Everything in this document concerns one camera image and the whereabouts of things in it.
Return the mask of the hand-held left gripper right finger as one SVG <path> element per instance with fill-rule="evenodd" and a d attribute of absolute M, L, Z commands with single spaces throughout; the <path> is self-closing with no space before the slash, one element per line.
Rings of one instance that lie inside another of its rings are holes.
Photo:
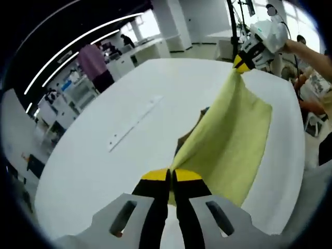
<path fill-rule="evenodd" d="M 174 170 L 172 188 L 185 248 L 281 248 L 279 236 L 262 232 L 249 213 L 213 195 L 199 174 Z"/>

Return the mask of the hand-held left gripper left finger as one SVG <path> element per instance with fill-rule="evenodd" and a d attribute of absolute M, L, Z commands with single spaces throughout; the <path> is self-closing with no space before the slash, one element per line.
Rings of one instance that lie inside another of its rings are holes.
<path fill-rule="evenodd" d="M 121 194 L 95 213 L 87 229 L 57 239 L 57 248 L 159 248 L 170 186 L 169 169 L 146 173 L 131 194 Z"/>

